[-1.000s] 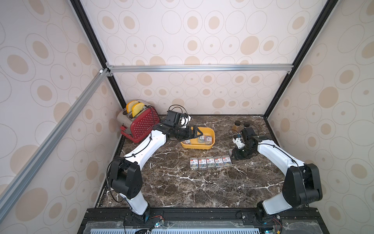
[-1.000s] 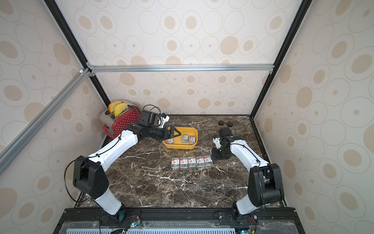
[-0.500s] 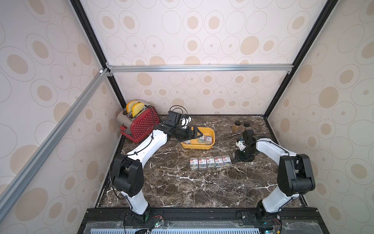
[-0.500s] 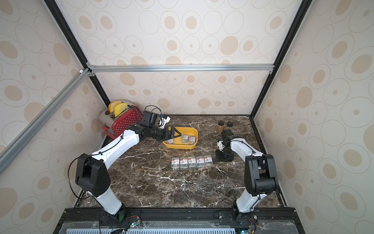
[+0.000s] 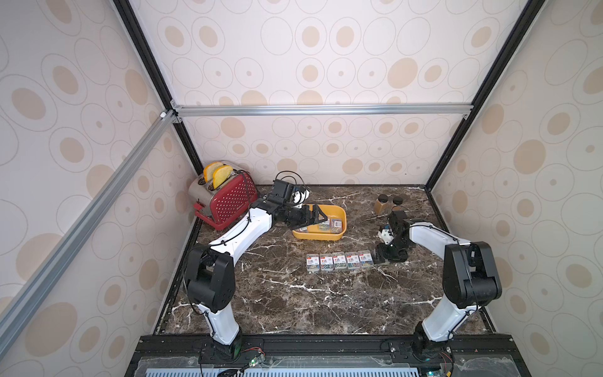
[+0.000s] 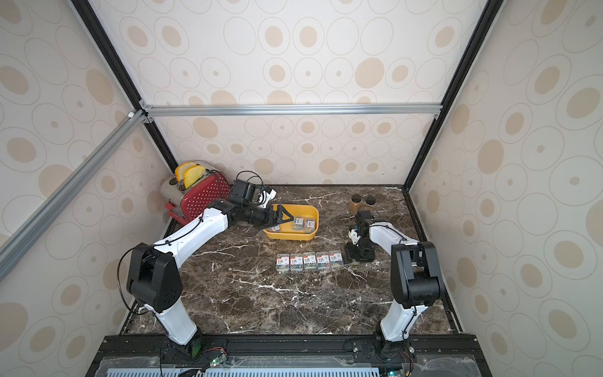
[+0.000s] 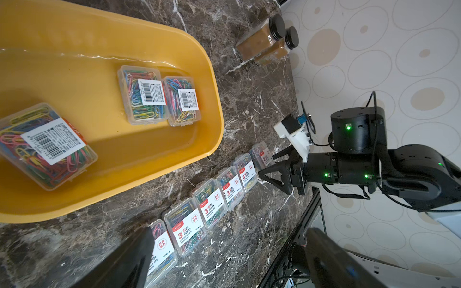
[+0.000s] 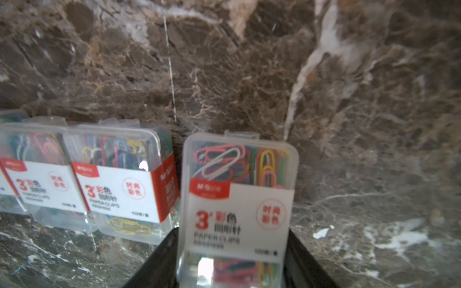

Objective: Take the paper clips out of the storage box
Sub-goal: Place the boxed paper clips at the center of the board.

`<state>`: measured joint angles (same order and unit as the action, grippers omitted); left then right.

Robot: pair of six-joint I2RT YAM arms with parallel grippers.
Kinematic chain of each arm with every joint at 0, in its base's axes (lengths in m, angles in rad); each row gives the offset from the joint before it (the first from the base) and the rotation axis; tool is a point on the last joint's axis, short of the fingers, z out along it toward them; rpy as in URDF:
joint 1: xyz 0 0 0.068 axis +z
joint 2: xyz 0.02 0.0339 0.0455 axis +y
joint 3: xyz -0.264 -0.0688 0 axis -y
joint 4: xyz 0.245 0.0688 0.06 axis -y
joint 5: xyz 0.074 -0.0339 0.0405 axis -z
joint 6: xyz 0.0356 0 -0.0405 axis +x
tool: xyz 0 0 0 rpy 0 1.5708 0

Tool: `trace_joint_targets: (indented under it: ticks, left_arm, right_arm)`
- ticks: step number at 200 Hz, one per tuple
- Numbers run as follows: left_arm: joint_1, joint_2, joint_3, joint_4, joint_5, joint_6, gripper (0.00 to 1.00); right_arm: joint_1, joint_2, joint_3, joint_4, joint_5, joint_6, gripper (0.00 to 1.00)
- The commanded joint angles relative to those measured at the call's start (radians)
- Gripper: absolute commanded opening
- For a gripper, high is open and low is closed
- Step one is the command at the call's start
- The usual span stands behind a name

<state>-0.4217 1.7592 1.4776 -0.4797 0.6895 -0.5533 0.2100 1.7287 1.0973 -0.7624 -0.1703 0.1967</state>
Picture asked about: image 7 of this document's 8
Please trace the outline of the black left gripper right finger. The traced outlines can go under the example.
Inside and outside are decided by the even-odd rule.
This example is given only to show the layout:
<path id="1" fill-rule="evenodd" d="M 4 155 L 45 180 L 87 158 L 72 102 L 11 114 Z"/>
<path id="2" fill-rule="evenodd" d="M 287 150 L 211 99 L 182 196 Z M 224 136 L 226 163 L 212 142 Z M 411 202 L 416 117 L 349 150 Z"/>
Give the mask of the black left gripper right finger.
<path id="1" fill-rule="evenodd" d="M 383 288 L 343 248 L 317 228 L 307 230 L 304 247 L 306 275 L 317 288 Z"/>

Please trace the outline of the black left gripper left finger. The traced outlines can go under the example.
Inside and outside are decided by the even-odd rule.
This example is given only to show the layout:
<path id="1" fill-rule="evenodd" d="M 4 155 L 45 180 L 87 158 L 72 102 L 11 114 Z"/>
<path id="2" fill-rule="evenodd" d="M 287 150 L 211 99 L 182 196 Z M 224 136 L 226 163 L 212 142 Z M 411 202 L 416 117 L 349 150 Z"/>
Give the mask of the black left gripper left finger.
<path id="1" fill-rule="evenodd" d="M 73 287 L 142 288 L 153 248 L 151 228 L 140 228 Z"/>

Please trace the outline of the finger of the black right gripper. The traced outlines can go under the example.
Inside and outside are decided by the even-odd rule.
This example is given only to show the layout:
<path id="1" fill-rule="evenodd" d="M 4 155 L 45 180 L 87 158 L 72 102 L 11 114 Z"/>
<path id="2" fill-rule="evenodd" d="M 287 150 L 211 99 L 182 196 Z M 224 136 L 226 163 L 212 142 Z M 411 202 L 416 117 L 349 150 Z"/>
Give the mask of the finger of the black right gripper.
<path id="1" fill-rule="evenodd" d="M 291 195 L 293 185 L 291 182 L 291 168 L 288 160 L 282 160 L 258 172 L 261 180 L 264 180 L 281 192 Z"/>
<path id="2" fill-rule="evenodd" d="M 300 155 L 298 153 L 298 151 L 292 146 L 288 146 L 287 148 L 279 151 L 278 153 L 274 154 L 273 155 L 273 159 L 274 160 L 277 160 L 277 159 L 281 159 L 283 157 L 287 156 L 287 160 L 299 160 L 300 159 Z"/>

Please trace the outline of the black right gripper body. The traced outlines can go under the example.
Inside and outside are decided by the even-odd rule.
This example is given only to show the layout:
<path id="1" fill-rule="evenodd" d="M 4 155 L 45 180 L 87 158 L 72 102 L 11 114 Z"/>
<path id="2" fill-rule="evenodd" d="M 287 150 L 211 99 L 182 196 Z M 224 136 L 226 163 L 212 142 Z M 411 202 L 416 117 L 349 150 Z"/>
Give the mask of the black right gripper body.
<path id="1" fill-rule="evenodd" d="M 308 181 L 305 173 L 305 163 L 301 158 L 289 159 L 289 192 L 296 190 L 299 195 L 306 196 Z"/>

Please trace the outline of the clear paper clip box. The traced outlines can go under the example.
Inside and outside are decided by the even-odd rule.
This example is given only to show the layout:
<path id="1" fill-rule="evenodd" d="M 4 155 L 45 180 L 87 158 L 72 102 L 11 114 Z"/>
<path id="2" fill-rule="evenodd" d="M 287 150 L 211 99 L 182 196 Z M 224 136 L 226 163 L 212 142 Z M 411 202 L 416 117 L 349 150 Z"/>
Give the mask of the clear paper clip box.
<path id="1" fill-rule="evenodd" d="M 176 265 L 178 257 L 166 224 L 158 219 L 149 225 L 154 238 L 154 249 L 146 276 L 145 287 L 153 288 Z"/>
<path id="2" fill-rule="evenodd" d="M 251 155 L 246 153 L 238 156 L 233 162 L 233 166 L 238 172 L 244 192 L 248 193 L 258 183 L 256 168 Z"/>
<path id="3" fill-rule="evenodd" d="M 166 76 L 162 81 L 170 126 L 183 127 L 200 121 L 201 113 L 193 78 Z"/>
<path id="4" fill-rule="evenodd" d="M 168 119 L 168 106 L 158 69 L 123 65 L 117 75 L 125 113 L 131 125 L 157 124 Z"/>
<path id="5" fill-rule="evenodd" d="M 214 178 L 202 181 L 192 191 L 192 198 L 198 204 L 206 230 L 212 229 L 228 212 L 221 186 Z"/>
<path id="6" fill-rule="evenodd" d="M 193 198 L 175 202 L 162 218 L 180 257 L 190 254 L 206 236 L 205 224 Z"/>
<path id="7" fill-rule="evenodd" d="M 253 145 L 249 150 L 249 154 L 252 157 L 257 171 L 275 164 L 272 153 L 265 142 Z"/>
<path id="8" fill-rule="evenodd" d="M 222 189 L 228 210 L 233 210 L 244 198 L 244 189 L 237 169 L 234 166 L 222 169 L 216 180 Z"/>

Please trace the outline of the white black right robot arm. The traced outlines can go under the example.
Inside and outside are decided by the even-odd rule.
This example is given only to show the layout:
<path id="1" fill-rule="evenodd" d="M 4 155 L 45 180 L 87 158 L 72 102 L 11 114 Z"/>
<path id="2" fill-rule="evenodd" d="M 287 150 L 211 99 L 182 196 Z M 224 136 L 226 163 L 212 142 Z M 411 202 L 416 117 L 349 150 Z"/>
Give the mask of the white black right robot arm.
<path id="1" fill-rule="evenodd" d="M 356 107 L 331 115 L 331 152 L 311 153 L 316 133 L 312 117 L 288 115 L 275 130 L 290 145 L 274 155 L 275 163 L 260 179 L 286 194 L 303 195 L 308 183 L 325 191 L 335 184 L 358 186 L 367 200 L 380 190 L 392 201 L 425 212 L 455 235 L 461 232 L 461 170 L 425 145 L 387 146 L 385 112 L 381 107 Z"/>

